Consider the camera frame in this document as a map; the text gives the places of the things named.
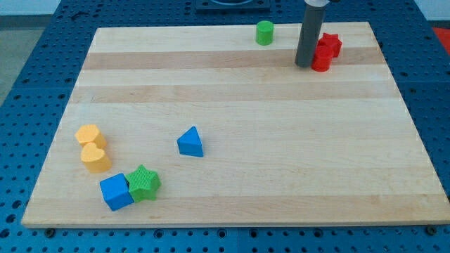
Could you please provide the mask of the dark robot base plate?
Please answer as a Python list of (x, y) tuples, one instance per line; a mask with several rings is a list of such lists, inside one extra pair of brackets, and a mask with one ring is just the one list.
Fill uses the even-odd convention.
[(271, 0), (194, 0), (195, 10), (210, 11), (269, 11)]

